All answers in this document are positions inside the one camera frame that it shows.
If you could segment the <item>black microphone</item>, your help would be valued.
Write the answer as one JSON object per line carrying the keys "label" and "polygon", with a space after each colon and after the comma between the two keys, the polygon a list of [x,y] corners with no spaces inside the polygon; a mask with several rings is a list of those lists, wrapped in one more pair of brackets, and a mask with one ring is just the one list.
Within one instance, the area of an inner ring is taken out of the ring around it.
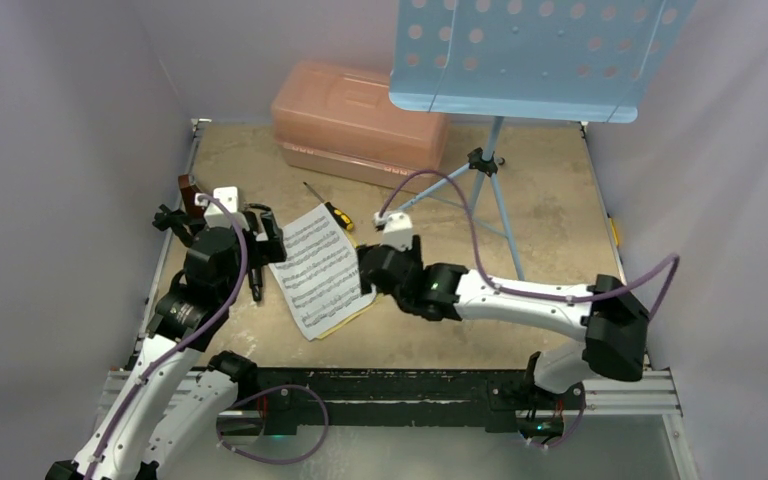
{"label": "black microphone", "polygon": [[259,303],[263,300],[263,266],[256,261],[250,261],[248,266],[248,282],[252,300]]}

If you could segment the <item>white sheet music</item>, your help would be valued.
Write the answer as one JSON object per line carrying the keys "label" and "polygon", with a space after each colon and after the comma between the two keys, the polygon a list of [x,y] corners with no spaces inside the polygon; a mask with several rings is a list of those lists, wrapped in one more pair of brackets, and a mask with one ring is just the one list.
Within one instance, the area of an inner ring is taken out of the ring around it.
{"label": "white sheet music", "polygon": [[286,261],[269,268],[302,336],[314,341],[363,308],[375,291],[361,293],[356,243],[325,206],[290,222],[283,233]]}

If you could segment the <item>yellow sheet music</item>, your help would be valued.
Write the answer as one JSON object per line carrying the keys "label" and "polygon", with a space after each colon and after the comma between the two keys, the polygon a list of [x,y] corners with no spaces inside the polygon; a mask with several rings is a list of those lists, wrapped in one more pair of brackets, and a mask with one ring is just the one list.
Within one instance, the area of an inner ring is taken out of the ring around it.
{"label": "yellow sheet music", "polygon": [[331,334],[335,333],[337,330],[339,330],[342,327],[344,327],[345,325],[347,325],[352,320],[358,318],[359,316],[361,316],[362,314],[364,314],[365,312],[370,310],[379,301],[380,297],[381,297],[381,295],[378,294],[378,293],[375,293],[375,292],[367,295],[368,302],[366,303],[366,305],[363,308],[361,308],[358,311],[350,314],[347,318],[345,318],[344,320],[340,321],[339,323],[337,323],[336,325],[334,325],[330,329],[326,330],[324,333],[320,334],[317,337],[317,340],[324,340],[325,338],[327,338]]}

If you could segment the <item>brown wooden metronome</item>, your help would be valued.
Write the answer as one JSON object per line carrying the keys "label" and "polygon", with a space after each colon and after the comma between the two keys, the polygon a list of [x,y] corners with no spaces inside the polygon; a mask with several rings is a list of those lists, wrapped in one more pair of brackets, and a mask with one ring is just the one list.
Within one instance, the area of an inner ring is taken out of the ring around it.
{"label": "brown wooden metronome", "polygon": [[202,219],[205,208],[196,203],[196,196],[202,192],[192,174],[182,174],[177,178],[183,210],[193,219]]}

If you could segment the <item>black round microphone stand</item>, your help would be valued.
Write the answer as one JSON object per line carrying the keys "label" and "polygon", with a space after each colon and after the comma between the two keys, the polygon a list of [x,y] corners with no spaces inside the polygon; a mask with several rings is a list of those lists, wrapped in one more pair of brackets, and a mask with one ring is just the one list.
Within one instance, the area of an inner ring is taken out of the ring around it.
{"label": "black round microphone stand", "polygon": [[154,213],[151,224],[161,232],[170,230],[185,247],[192,246],[194,234],[190,228],[190,217],[183,210],[172,210],[167,205],[161,204],[158,211]]}

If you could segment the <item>light blue music stand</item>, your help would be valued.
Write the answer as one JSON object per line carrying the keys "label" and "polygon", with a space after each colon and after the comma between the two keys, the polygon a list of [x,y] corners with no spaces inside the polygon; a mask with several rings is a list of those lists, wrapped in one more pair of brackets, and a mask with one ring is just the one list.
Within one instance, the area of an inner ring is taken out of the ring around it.
{"label": "light blue music stand", "polygon": [[628,124],[690,1],[402,1],[389,98],[407,111]]}

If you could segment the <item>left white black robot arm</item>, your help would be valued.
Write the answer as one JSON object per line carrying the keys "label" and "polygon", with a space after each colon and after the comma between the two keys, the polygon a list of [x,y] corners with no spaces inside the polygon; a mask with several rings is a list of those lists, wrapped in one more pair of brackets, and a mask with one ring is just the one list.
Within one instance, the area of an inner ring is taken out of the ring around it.
{"label": "left white black robot arm", "polygon": [[231,351],[211,358],[184,398],[170,402],[229,317],[240,273],[286,258],[283,232],[262,205],[237,216],[244,246],[224,215],[192,238],[184,264],[157,303],[125,386],[87,444],[55,462],[49,479],[162,479],[224,409],[257,399],[256,364]]}

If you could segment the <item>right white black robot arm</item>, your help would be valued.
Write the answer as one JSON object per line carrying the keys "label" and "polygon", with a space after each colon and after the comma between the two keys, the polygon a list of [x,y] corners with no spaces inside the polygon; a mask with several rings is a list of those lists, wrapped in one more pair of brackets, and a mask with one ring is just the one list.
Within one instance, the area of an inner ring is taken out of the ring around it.
{"label": "right white black robot arm", "polygon": [[650,314],[616,277],[577,285],[486,282],[463,265],[424,265],[418,241],[403,251],[361,245],[357,257],[363,292],[389,295],[405,313],[428,321],[497,320],[566,336],[567,343],[529,359],[521,392],[533,406],[591,378],[643,377]]}

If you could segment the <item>black yellow screwdriver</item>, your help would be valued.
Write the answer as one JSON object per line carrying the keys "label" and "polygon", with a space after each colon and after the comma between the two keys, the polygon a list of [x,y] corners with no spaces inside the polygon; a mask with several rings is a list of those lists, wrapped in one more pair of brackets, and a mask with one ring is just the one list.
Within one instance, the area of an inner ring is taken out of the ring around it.
{"label": "black yellow screwdriver", "polygon": [[353,220],[341,209],[335,207],[330,201],[326,201],[309,183],[304,182],[305,188],[326,207],[335,222],[345,231],[353,232],[355,224]]}

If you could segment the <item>pink plastic storage box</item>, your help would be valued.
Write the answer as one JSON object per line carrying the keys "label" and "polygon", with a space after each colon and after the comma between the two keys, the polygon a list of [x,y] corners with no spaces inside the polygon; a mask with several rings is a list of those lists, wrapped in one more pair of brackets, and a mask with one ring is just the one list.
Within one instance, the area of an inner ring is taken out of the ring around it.
{"label": "pink plastic storage box", "polygon": [[408,111],[389,98],[384,74],[303,61],[285,79],[271,104],[273,135],[293,167],[419,193],[439,169],[448,119]]}

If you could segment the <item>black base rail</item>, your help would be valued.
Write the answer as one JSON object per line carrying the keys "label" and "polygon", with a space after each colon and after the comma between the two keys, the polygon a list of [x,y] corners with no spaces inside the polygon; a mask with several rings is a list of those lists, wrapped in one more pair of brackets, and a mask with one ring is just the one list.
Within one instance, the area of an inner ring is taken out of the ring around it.
{"label": "black base rail", "polygon": [[262,367],[244,379],[235,410],[268,435],[300,426],[481,428],[487,433],[557,435],[577,412],[582,383],[541,393],[523,370]]}

